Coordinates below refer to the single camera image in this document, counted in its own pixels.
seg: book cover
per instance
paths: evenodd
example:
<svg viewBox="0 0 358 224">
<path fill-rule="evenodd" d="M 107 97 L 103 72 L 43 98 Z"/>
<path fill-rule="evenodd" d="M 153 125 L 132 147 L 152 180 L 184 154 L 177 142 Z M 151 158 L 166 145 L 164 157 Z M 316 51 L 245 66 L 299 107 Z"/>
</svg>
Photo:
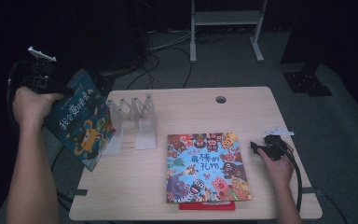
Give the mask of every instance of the book cover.
<svg viewBox="0 0 358 224">
<path fill-rule="evenodd" d="M 167 136 L 167 203 L 252 199 L 235 133 Z"/>
<path fill-rule="evenodd" d="M 87 70 L 78 71 L 67 86 L 75 94 L 54 103 L 45 127 L 92 171 L 115 132 L 109 107 Z"/>
</svg>

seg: metal shelf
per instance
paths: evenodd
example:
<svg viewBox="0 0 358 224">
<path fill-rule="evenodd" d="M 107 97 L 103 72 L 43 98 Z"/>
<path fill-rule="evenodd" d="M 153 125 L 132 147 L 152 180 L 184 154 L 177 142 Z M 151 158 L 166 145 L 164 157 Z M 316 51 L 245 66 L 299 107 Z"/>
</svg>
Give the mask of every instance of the metal shelf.
<svg viewBox="0 0 358 224">
<path fill-rule="evenodd" d="M 196 12 L 195 25 L 257 24 L 259 10 Z"/>
<path fill-rule="evenodd" d="M 263 54 L 258 47 L 258 36 L 260 34 L 261 25 L 264 20 L 264 14 L 267 7 L 267 1 L 263 0 L 260 10 L 248 11 L 196 11 L 195 0 L 192 0 L 191 6 L 191 40 L 190 40 L 190 61 L 197 61 L 196 47 L 196 26 L 198 25 L 243 25 L 255 24 L 255 36 L 250 37 L 251 45 L 255 53 L 255 57 L 259 63 L 264 62 Z"/>
</svg>

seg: gray floor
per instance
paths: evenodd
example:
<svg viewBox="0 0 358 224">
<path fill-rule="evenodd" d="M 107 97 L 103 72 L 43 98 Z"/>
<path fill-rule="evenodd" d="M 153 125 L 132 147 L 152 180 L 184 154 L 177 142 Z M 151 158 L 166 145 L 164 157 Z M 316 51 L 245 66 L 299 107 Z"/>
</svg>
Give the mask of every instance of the gray floor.
<svg viewBox="0 0 358 224">
<path fill-rule="evenodd" d="M 198 61 L 192 64 L 186 88 L 270 87 L 288 129 L 296 133 L 293 140 L 311 184 L 325 192 L 337 204 L 349 223 L 358 223 L 358 104 L 346 91 L 339 76 L 325 65 L 318 68 L 316 76 L 333 96 L 309 97 L 305 93 L 292 93 L 282 72 L 298 70 L 301 64 L 280 64 L 289 33 L 261 33 L 259 45 L 265 57 L 263 63 L 255 60 L 249 42 L 250 35 L 212 35 L 211 40 L 223 40 L 213 44 L 198 44 Z M 178 37 L 179 35 L 153 34 L 150 44 L 159 46 Z M 174 47 L 188 52 L 188 41 Z M 153 55 L 159 58 L 158 67 L 150 72 L 154 79 L 153 88 L 182 88 L 190 71 L 186 54 L 178 49 L 165 49 Z M 150 69 L 156 62 L 156 58 L 150 57 L 145 67 Z M 114 89 L 127 89 L 142 73 L 143 70 L 140 69 L 118 78 Z M 149 77 L 144 76 L 131 85 L 130 89 L 151 88 L 149 83 Z M 48 131 L 44 130 L 44 135 L 48 155 L 53 162 L 61 145 Z M 64 193 L 75 190 L 82 170 L 80 162 L 65 150 L 53 171 L 57 188 Z M 305 223 L 344 223 L 338 211 L 324 196 L 318 199 L 324 215 L 318 220 L 307 220 Z M 0 223 L 5 220 L 5 209 L 3 205 Z M 76 223 L 68 217 L 68 212 L 62 206 L 60 220 L 61 223 Z M 264 220 L 258 223 L 274 221 Z"/>
</svg>

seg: white shelf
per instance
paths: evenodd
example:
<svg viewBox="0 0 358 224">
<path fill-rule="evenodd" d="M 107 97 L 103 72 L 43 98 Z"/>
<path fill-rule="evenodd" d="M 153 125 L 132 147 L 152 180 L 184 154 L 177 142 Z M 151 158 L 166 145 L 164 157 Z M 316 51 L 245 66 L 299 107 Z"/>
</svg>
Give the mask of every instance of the white shelf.
<svg viewBox="0 0 358 224">
<path fill-rule="evenodd" d="M 259 10 L 196 12 L 195 25 L 242 25 L 257 24 Z"/>
</svg>

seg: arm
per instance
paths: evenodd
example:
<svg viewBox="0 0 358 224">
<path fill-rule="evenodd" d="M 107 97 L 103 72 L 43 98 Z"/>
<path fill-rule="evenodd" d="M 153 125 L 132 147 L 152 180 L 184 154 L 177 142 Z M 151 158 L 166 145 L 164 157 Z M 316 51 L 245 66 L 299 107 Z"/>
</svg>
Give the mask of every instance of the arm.
<svg viewBox="0 0 358 224">
<path fill-rule="evenodd" d="M 62 96 L 16 91 L 13 114 L 20 126 L 19 150 L 7 198 L 7 223 L 58 223 L 54 179 L 42 138 L 42 125 L 51 105 Z"/>
<path fill-rule="evenodd" d="M 301 223 L 301 217 L 296 209 L 289 183 L 294 170 L 289 158 L 283 156 L 278 161 L 272 161 L 262 150 L 257 150 L 266 164 L 269 181 L 275 194 L 275 205 L 278 223 Z"/>
</svg>

